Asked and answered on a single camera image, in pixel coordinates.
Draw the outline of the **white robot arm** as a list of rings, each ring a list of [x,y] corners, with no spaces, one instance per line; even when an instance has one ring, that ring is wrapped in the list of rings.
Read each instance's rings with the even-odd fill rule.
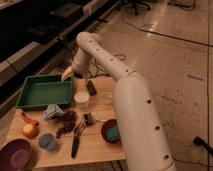
[[[77,54],[62,74],[86,76],[91,58],[116,81],[113,107],[129,171],[177,171],[147,80],[101,46],[101,36],[80,32]]]

